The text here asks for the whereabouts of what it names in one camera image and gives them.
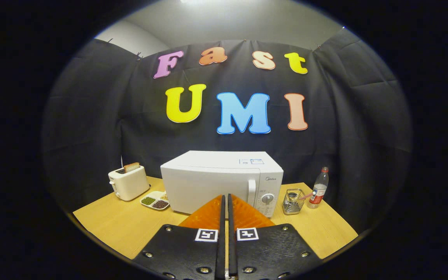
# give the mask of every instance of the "plastic bottle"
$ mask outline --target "plastic bottle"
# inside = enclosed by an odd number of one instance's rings
[[[311,198],[309,199],[309,203],[307,204],[307,207],[311,209],[319,207],[319,203],[322,200],[324,193],[326,193],[327,183],[329,181],[327,171],[327,167],[323,167],[316,179],[316,182],[314,183],[313,191],[315,191],[316,194],[311,196]]]

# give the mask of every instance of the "red bottle label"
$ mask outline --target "red bottle label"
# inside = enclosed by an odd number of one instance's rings
[[[313,191],[315,191],[316,194],[311,196],[310,202],[312,204],[319,204],[322,200],[322,197],[324,197],[324,193],[326,192],[326,190],[319,190],[318,188],[314,187]]]
[[[312,203],[312,204],[319,204],[320,201],[322,200],[322,197],[323,197],[323,196],[324,196],[324,195],[316,195],[316,196],[313,196],[314,199],[311,199],[311,203]]]

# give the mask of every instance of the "wire basket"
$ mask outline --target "wire basket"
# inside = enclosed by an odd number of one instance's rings
[[[302,206],[304,206],[305,199],[298,200],[304,197],[305,193],[301,189],[286,190],[285,199],[283,201],[283,213],[285,215],[293,215],[300,213]]]

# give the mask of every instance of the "black backdrop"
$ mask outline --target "black backdrop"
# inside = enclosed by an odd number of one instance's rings
[[[199,65],[201,52],[221,46],[228,59]],[[154,79],[158,57],[182,50],[171,74]],[[266,51],[276,68],[258,69],[251,53]],[[306,58],[305,75],[290,69],[286,53]],[[167,118],[165,91],[205,84],[202,110],[192,122]],[[216,132],[221,104],[234,92],[244,106],[254,93],[270,96],[268,134]],[[304,131],[292,131],[287,93],[305,97]],[[311,51],[259,41],[227,40],[182,46],[137,60],[118,46],[94,39],[57,79],[45,110],[43,151],[49,185],[74,211],[112,192],[107,173],[139,161],[147,175],[189,150],[266,151],[284,170],[283,183],[313,185],[329,167],[325,200],[360,233],[391,205],[410,160],[409,110],[396,78],[363,41],[346,29]]]

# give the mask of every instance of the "letter m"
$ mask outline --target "letter m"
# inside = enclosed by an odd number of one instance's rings
[[[231,118],[241,133],[245,132],[252,119],[249,128],[251,133],[269,133],[270,126],[267,125],[267,101],[269,96],[263,93],[256,93],[250,97],[247,107],[243,107],[238,96],[233,92],[223,92],[217,94],[222,106],[220,126],[217,128],[219,134],[232,134],[235,128],[231,125]]]

